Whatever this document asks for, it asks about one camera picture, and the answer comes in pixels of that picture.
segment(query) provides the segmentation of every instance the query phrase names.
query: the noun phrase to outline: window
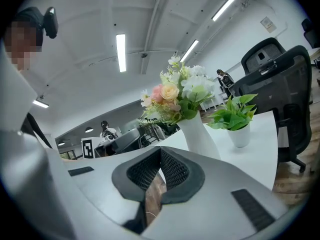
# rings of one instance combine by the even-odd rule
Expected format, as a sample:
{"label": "window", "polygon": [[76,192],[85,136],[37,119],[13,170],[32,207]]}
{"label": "window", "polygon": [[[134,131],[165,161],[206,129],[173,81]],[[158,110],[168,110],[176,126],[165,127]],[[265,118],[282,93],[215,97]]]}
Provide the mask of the window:
{"label": "window", "polygon": [[68,160],[77,160],[77,157],[75,155],[75,152],[73,150],[60,153],[60,157]]}

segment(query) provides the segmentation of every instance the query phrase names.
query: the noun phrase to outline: white vase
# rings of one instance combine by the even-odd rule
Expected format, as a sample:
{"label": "white vase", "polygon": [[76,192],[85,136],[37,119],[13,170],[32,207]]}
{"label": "white vase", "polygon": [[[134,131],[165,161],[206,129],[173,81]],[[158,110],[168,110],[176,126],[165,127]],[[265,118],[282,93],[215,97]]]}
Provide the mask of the white vase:
{"label": "white vase", "polygon": [[237,148],[243,148],[250,142],[250,123],[240,130],[227,130],[227,132]]}
{"label": "white vase", "polygon": [[189,151],[220,160],[217,146],[202,123],[199,111],[194,118],[177,124],[184,134]]}

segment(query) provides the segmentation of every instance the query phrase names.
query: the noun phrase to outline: office desk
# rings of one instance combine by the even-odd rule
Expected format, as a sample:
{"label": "office desk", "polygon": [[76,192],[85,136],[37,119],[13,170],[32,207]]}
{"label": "office desk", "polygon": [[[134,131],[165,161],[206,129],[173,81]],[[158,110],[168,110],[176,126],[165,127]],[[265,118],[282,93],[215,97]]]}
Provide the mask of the office desk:
{"label": "office desk", "polygon": [[[250,143],[243,148],[237,148],[233,145],[227,130],[215,130],[207,125],[204,126],[214,140],[221,160],[238,167],[272,190],[278,162],[278,138],[273,112],[255,115],[250,124]],[[181,130],[161,141],[157,146],[188,150],[185,136]]]}

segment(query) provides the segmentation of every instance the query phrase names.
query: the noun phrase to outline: fluorescent light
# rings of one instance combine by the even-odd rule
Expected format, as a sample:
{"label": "fluorescent light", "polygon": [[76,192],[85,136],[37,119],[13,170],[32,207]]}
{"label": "fluorescent light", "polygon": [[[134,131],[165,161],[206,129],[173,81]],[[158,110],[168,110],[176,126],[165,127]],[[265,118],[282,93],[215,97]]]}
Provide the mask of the fluorescent light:
{"label": "fluorescent light", "polygon": [[126,35],[117,34],[116,35],[116,51],[118,53],[118,62],[120,72],[125,72],[126,69]]}
{"label": "fluorescent light", "polygon": [[40,106],[40,107],[43,107],[43,108],[45,108],[45,109],[49,107],[48,104],[43,103],[43,102],[38,101],[38,100],[35,100],[35,101],[33,102],[33,104],[36,104],[36,105],[38,105],[38,106]]}
{"label": "fluorescent light", "polygon": [[216,21],[220,15],[232,4],[234,0],[227,0],[225,4],[218,10],[218,12],[212,17],[214,21]]}
{"label": "fluorescent light", "polygon": [[92,132],[94,129],[92,129],[91,127],[87,127],[86,129],[85,129],[85,133],[90,133],[90,132]]}
{"label": "fluorescent light", "polygon": [[180,60],[180,62],[184,62],[186,57],[189,55],[189,53],[191,53],[191,51],[195,48],[195,46],[197,45],[197,43],[199,43],[198,40],[194,40],[193,43],[191,44],[191,46],[189,47],[189,49],[186,51],[186,53],[183,55],[182,59]]}

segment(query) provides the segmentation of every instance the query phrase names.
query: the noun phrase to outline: round ceiling light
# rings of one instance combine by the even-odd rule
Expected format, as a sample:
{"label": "round ceiling light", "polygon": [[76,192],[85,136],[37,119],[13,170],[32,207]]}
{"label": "round ceiling light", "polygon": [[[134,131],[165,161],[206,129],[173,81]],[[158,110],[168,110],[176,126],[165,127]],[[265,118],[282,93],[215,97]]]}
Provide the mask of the round ceiling light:
{"label": "round ceiling light", "polygon": [[85,128],[85,133],[90,133],[90,132],[92,132],[94,129],[92,129],[91,127],[87,127],[87,128]]}
{"label": "round ceiling light", "polygon": [[62,145],[64,145],[65,143],[62,141],[62,140],[60,140],[59,141],[59,143],[58,143],[58,146],[62,146]]}

